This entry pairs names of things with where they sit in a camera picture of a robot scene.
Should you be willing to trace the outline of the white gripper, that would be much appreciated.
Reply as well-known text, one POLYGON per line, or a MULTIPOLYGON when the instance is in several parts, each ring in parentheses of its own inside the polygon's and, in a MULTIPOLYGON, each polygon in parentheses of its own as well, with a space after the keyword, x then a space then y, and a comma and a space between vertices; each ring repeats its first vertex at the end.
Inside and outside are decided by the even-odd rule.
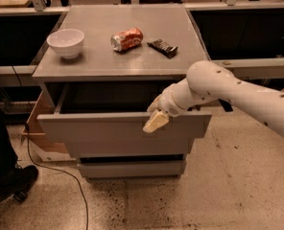
POLYGON ((186 112, 185 108, 176 103, 173 94, 173 86, 170 85, 149 105, 147 111, 150 113, 150 119, 143 126, 146 133, 152 133, 167 125, 169 116, 177 117, 186 112))

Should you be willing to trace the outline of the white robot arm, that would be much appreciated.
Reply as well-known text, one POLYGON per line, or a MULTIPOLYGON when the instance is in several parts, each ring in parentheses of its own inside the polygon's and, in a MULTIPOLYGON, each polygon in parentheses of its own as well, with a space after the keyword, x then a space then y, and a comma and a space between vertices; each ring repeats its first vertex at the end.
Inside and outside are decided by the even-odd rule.
POLYGON ((186 77, 166 87, 149 105, 150 119, 143 130, 152 133, 189 108, 225 101, 284 137, 284 92, 237 79, 229 70, 202 60, 189 67, 186 77))

